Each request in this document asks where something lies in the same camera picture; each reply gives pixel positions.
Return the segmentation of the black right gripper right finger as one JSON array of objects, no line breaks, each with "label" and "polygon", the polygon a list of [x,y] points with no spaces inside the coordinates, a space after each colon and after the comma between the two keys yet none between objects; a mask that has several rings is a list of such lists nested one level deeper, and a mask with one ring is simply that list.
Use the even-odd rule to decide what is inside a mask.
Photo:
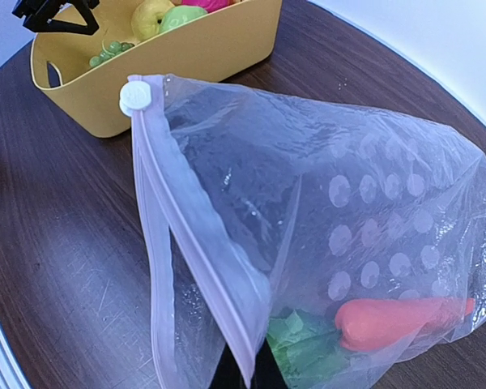
[{"label": "black right gripper right finger", "polygon": [[270,345],[265,340],[256,358],[252,389],[287,389]]}]

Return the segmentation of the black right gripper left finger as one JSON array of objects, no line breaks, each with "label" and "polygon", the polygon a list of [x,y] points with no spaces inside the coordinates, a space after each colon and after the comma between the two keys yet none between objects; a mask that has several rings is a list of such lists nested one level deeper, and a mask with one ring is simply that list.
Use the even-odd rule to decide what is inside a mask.
[{"label": "black right gripper left finger", "polygon": [[225,345],[210,389],[245,389],[245,382],[230,348]]}]

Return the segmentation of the green toy grape bunch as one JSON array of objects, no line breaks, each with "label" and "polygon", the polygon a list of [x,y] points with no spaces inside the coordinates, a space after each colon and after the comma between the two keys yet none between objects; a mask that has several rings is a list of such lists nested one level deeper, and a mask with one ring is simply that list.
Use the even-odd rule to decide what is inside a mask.
[{"label": "green toy grape bunch", "polygon": [[132,49],[134,44],[131,42],[112,41],[108,45],[104,42],[101,44],[101,51],[98,55],[93,56],[89,60],[89,66],[91,68],[98,67],[102,63],[109,61],[110,59],[125,53]]}]

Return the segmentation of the green toy leaf vegetable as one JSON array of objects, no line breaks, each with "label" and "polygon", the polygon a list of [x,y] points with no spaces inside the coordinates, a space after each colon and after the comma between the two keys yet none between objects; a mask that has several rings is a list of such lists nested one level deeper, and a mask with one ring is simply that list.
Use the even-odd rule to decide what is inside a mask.
[{"label": "green toy leaf vegetable", "polygon": [[269,320],[266,340],[290,388],[321,388],[349,366],[340,330],[303,310]]}]

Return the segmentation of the yellow toy lemon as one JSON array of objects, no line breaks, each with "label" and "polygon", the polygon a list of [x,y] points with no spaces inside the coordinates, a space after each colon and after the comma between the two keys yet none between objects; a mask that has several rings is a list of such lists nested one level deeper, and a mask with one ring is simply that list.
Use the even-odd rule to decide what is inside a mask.
[{"label": "yellow toy lemon", "polygon": [[159,33],[165,14],[175,5],[169,0],[145,0],[134,10],[130,25],[139,41],[146,41]]}]

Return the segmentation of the green toy apple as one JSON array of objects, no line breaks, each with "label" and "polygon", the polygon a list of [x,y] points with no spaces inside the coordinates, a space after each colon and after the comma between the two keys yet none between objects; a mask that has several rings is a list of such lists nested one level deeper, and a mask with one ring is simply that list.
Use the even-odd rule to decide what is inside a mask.
[{"label": "green toy apple", "polygon": [[180,5],[167,11],[161,20],[159,34],[179,28],[193,20],[203,17],[207,11],[200,6]]}]

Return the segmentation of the orange toy carrot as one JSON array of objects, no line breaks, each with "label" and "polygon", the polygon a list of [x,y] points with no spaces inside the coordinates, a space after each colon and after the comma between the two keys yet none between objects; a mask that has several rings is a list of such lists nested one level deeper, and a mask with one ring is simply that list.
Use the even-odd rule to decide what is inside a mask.
[{"label": "orange toy carrot", "polygon": [[473,298],[355,299],[343,304],[335,316],[341,346],[354,352],[387,348],[417,332],[449,330],[475,309]]}]

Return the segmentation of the clear zip top bag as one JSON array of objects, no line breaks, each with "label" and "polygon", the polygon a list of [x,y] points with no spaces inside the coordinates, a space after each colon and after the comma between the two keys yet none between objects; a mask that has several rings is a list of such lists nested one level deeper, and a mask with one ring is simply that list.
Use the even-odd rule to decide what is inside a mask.
[{"label": "clear zip top bag", "polygon": [[225,345],[250,385],[270,318],[292,310],[335,324],[355,299],[475,300],[449,330],[339,341],[349,366],[321,388],[369,388],[486,321],[486,155],[452,127],[174,75],[132,75],[119,105],[160,387],[209,387]]}]

